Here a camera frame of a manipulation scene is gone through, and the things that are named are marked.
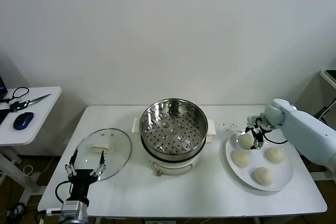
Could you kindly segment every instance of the power cord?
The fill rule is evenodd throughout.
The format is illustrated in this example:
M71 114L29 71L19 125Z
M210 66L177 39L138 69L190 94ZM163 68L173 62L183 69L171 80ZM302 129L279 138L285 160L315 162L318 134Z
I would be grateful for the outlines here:
M271 142L271 143L274 143L274 144L285 144L285 143L287 143L288 142L288 140L285 140L285 141L283 141L283 142L274 142L274 141L272 141L272 140L270 140L270 139L268 139L267 138L267 136L265 135L265 133L264 133L264 131L261 129L261 133L262 133L262 136L267 140L267 141L269 141L269 142Z
M19 95L18 97L15 96L15 93L16 91L18 91L19 89L25 89L27 92L22 94L22 95ZM5 99L0 99L0 102L6 102L6 103L9 103L11 100L14 100L14 99L18 99L18 98L21 98L23 97L24 95L28 94L29 93L29 88L27 87L19 87L17 89L14 90L13 92L13 95L12 95L12 98L5 98Z
M64 184L67 184L67 183L70 183L70 181L66 180L66 181L63 181L61 183L59 183L56 188L55 188L55 196L56 198L59 200L59 202L61 202L62 204L64 203L64 201L58 196L58 188L61 186L61 185L64 185Z
M261 130L262 136L263 136L267 141L269 141L269 142L271 142L271 143L274 143L274 144L285 144L285 143L288 142L288 140L285 140L285 141L283 141L283 142L274 142L274 141L272 141L272 140L270 140L270 139L267 138L267 136L265 135L267 132L266 132L265 130L263 130L262 127L259 126L259 128L260 128L260 130Z
M69 194L71 195L71 192L72 192L72 184L70 184L69 186Z
M334 100L329 104L329 106L326 108L326 110L318 117L318 120L320 120L325 114L327 114L330 110L330 108L336 103L336 97Z
M309 221L307 221L306 218L305 218L304 216L302 216L302 215L300 215L300 216L301 216L302 219L305 221L305 223L310 224Z
M38 175L31 175L33 173L33 170L34 168L31 166L31 165L26 165L25 167L23 167L23 173L24 175L12 175L12 174L7 174L7 173L3 173L3 172L0 172L0 174L4 174L4 175L7 175L7 176L14 176L14 177L38 177L40 176L41 174L43 174L44 172L46 172L46 170L49 168L49 166L51 165L52 161L54 160L56 156L53 156L52 159L50 160L49 164L47 165L47 167L44 169L43 172L39 173ZM26 168L29 167L30 168L30 171L29 173L25 173L25 170Z
M211 218L208 218L208 219L206 219L206 220L203 220L200 224L204 224L204 223L206 223L208 220L210 220Z
M52 157L52 159L50 160L50 162L47 165L47 167L39 175L43 174L49 168L49 166L50 166L50 164L51 164L51 162L53 161L54 158L55 157ZM25 169L27 167L29 167L31 169L29 171L29 173L25 172ZM26 165L23 168L23 172L24 172L25 175L21 175L21 176L35 177L35 176L30 176L30 174L33 173L33 170L34 169L33 169L33 167L31 165ZM11 178L9 178L9 179L10 179L10 189L9 189L9 196L8 196L8 201L7 201L7 207L6 207L6 211L2 212L0 214L0 216L3 215L4 213L7 213L6 222L5 223L7 223L7 224L16 224L16 223L18 223L19 221L21 221L24 218L24 216L25 216L26 213L32 212L32 211L37 211L36 209L34 209L34 210L28 210L27 211L26 209L27 209L28 206L35 206L35 205L38 205L39 203L30 204L30 205L25 206L23 203L19 202L19 203L16 203L12 207L9 208L9 202L11 200L12 190L13 190L13 180Z
M183 222L182 224L186 224L187 222L191 221L191 219L187 219L185 222Z
M36 224L39 224L40 223L40 220L38 219L38 215L42 215L41 219L44 220L44 215L47 213L46 210L42 210L42 211L37 211L35 214L34 214L34 220L35 220L35 223Z

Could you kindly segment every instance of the blue mouse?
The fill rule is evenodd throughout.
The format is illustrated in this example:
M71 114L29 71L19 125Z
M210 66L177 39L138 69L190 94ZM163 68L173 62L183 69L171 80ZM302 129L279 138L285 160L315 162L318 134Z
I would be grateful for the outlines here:
M25 112L18 115L13 123L13 128L20 131L25 129L34 117L33 112Z

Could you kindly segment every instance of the white wall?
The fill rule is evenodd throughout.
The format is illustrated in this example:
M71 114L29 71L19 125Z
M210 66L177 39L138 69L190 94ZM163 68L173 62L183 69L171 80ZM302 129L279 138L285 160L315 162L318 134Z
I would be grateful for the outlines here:
M0 74L61 86L61 135L90 104L293 102L335 40L335 0L0 0Z

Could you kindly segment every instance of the white cooker base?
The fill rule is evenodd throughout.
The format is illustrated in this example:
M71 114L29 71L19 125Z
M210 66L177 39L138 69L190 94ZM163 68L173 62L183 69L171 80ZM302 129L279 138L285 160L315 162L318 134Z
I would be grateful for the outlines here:
M160 176L162 174L165 175L177 175L177 174L182 174L188 172L191 168L193 168L198 160L200 153L198 153L195 157L192 159L189 159L185 162L180 162L180 163L167 163L160 161L151 155L149 155L149 161L152 165L152 167L156 170L157 175Z

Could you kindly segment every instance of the dough ball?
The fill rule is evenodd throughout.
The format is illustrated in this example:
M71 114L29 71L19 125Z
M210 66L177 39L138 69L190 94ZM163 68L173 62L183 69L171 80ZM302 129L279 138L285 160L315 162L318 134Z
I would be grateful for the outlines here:
M279 164L285 159L285 154L279 148L269 148L265 151L265 155L272 163Z
M241 168L247 167L251 163L251 159L246 152L234 151L232 153L233 162Z
M238 141L243 148L250 150L253 146L254 139L252 135L244 134L239 136Z
M254 171L256 180L263 186L270 186L274 182L273 173L266 167L259 167Z

